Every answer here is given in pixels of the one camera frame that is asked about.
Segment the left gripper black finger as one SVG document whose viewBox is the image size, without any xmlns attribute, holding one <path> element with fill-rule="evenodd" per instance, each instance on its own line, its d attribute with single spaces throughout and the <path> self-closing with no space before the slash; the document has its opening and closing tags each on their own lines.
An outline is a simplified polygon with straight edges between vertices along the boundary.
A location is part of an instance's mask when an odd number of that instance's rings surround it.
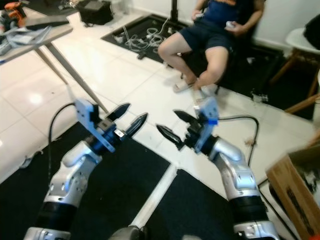
<svg viewBox="0 0 320 240">
<path fill-rule="evenodd" d="M 112 122 L 115 122 L 117 119 L 121 118 L 123 115 L 128 112 L 128 108 L 130 107 L 130 103 L 122 103 L 121 105 L 118 105 L 110 112 L 109 114 L 109 120 Z"/>
<path fill-rule="evenodd" d="M 142 128 L 147 121 L 147 114 L 140 114 L 133 121 L 130 126 L 125 130 L 124 139 L 132 138 Z"/>
</svg>

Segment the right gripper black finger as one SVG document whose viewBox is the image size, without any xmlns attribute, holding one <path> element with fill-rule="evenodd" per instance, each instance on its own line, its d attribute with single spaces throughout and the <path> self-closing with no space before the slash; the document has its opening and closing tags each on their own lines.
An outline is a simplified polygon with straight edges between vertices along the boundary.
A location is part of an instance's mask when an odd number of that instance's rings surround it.
<svg viewBox="0 0 320 240">
<path fill-rule="evenodd" d="M 174 133 L 171 128 L 165 126 L 165 125 L 157 125 L 157 130 L 160 132 L 160 134 L 165 137 L 167 140 L 169 140 L 176 148 L 183 148 L 185 146 L 185 143 L 183 140 Z"/>
<path fill-rule="evenodd" d="M 174 110 L 173 112 L 181 121 L 185 122 L 188 127 L 201 128 L 201 121 L 184 110 Z"/>
</svg>

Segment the seated person in blue shorts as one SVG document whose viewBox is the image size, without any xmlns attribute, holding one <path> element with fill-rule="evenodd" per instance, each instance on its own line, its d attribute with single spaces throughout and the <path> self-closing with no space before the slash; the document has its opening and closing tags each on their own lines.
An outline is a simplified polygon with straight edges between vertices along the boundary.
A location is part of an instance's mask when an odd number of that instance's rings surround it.
<svg viewBox="0 0 320 240">
<path fill-rule="evenodd" d="M 266 0 L 198 0 L 191 26 L 166 38 L 158 55 L 183 75 L 173 85 L 174 93 L 192 89 L 195 99 L 205 96 L 204 87 L 215 85 L 226 71 L 236 39 L 247 36 L 265 13 Z M 181 54 L 203 48 L 206 69 L 196 75 Z"/>
</svg>

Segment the wooden table with metal legs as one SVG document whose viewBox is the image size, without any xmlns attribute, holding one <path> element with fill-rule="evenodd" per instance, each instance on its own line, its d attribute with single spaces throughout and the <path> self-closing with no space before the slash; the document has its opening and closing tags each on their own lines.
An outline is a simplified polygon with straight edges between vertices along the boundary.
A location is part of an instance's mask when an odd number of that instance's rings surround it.
<svg viewBox="0 0 320 240">
<path fill-rule="evenodd" d="M 60 66 L 70 75 L 70 77 L 80 86 L 82 89 L 86 92 L 86 94 L 89 95 L 91 99 L 94 100 L 94 102 L 104 111 L 109 112 L 108 108 L 103 104 L 102 101 L 98 98 L 98 95 L 93 92 L 91 87 L 86 83 L 84 78 L 80 76 L 78 71 L 71 66 L 70 62 L 67 61 L 66 57 L 58 50 L 58 48 L 53 44 L 54 41 L 56 41 L 59 38 L 62 38 L 68 34 L 73 32 L 73 27 L 69 24 L 63 24 L 51 27 L 50 30 L 44 34 L 42 39 L 40 41 L 37 41 L 34 44 L 30 45 L 19 45 L 14 46 L 11 50 L 7 51 L 6 54 L 0 56 L 0 64 L 6 64 L 16 58 L 21 57 L 22 55 L 25 55 L 31 51 L 34 51 L 37 55 L 39 55 L 39 58 L 50 68 L 55 75 L 57 75 L 58 78 L 65 84 L 70 85 L 66 78 L 64 77 L 64 74 L 61 73 L 55 66 L 54 62 L 48 58 L 48 55 L 44 54 L 44 51 L 41 50 L 41 47 L 47 48 L 48 52 L 54 57 L 55 61 L 60 64 Z"/>
</svg>

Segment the black equipment case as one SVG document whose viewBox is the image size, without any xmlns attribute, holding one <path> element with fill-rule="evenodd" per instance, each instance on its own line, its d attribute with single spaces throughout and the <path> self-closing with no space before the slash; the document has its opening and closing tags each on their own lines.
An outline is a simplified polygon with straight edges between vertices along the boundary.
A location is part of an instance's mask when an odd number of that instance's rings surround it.
<svg viewBox="0 0 320 240">
<path fill-rule="evenodd" d="M 80 0 L 75 5 L 84 27 L 105 25 L 114 20 L 110 0 Z"/>
</svg>

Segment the grey robot left leg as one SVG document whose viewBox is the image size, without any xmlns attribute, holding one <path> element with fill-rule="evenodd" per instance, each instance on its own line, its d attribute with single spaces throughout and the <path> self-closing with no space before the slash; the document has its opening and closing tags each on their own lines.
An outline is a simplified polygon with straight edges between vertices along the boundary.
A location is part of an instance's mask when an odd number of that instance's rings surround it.
<svg viewBox="0 0 320 240">
<path fill-rule="evenodd" d="M 147 228 L 126 226 L 115 231 L 108 240 L 147 240 Z"/>
</svg>

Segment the black stand pole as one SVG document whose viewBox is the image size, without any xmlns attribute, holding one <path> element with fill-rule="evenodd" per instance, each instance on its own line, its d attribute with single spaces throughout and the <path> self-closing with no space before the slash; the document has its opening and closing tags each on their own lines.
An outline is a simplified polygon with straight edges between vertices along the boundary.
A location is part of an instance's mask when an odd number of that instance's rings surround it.
<svg viewBox="0 0 320 240">
<path fill-rule="evenodd" d="M 178 23 L 180 23 L 179 9 L 178 9 L 179 0 L 170 0 L 170 1 L 171 1 L 171 8 L 170 8 L 170 16 L 168 20 L 177 25 Z"/>
</svg>

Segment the brown cardboard box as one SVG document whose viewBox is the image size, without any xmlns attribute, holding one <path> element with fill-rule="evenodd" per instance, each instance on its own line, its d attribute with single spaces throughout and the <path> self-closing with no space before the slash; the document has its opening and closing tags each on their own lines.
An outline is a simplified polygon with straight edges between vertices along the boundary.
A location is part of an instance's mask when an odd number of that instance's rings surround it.
<svg viewBox="0 0 320 240">
<path fill-rule="evenodd" d="M 320 170 L 320 144 L 291 151 L 266 176 L 302 240 L 320 240 L 320 203 L 303 181 L 302 170 Z"/>
</svg>

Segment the wooden furniture leg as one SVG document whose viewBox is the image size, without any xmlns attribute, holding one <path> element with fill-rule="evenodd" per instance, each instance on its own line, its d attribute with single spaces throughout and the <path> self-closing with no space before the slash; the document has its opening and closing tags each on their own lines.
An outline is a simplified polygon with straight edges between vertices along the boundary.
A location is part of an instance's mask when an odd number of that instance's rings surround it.
<svg viewBox="0 0 320 240">
<path fill-rule="evenodd" d="M 308 108 L 311 105 L 315 105 L 319 99 L 320 99 L 320 92 L 318 92 L 317 94 L 313 94 L 312 96 L 309 96 L 309 98 L 307 98 L 301 102 L 298 102 L 297 104 L 287 108 L 285 110 L 285 112 L 287 114 L 294 115 L 295 113 L 297 113 L 305 108 Z"/>
</svg>

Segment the white chair with wooden legs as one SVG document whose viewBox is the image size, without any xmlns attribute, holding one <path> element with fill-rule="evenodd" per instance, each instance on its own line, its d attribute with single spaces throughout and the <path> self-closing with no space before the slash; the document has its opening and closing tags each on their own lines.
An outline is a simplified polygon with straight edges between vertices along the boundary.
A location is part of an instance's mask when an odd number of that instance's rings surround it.
<svg viewBox="0 0 320 240">
<path fill-rule="evenodd" d="M 291 30 L 291 32 L 286 36 L 285 42 L 291 47 L 290 55 L 286 58 L 283 66 L 277 71 L 275 76 L 269 81 L 270 86 L 277 83 L 281 77 L 295 66 L 298 62 L 307 61 L 312 62 L 316 67 L 316 74 L 313 82 L 311 83 L 308 98 L 311 102 L 314 102 L 318 98 L 318 80 L 320 75 L 320 49 L 315 48 L 304 36 L 305 28 L 299 28 Z"/>
</svg>

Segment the orange power drill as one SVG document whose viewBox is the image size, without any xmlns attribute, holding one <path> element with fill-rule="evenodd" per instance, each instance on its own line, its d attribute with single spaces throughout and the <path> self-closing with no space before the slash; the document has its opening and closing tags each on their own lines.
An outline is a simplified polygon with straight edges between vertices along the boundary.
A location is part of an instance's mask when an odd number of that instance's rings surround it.
<svg viewBox="0 0 320 240">
<path fill-rule="evenodd" d="M 24 28 L 26 26 L 25 3 L 22 0 L 9 2 L 0 12 L 2 26 L 5 31 Z"/>
</svg>

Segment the black soft bag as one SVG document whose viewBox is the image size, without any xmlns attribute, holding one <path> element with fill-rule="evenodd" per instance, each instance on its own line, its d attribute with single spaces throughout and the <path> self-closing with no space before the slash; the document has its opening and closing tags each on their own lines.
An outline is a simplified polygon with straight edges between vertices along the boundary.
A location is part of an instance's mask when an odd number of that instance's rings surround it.
<svg viewBox="0 0 320 240">
<path fill-rule="evenodd" d="M 320 13 L 305 25 L 302 35 L 311 46 L 320 50 Z"/>
</svg>

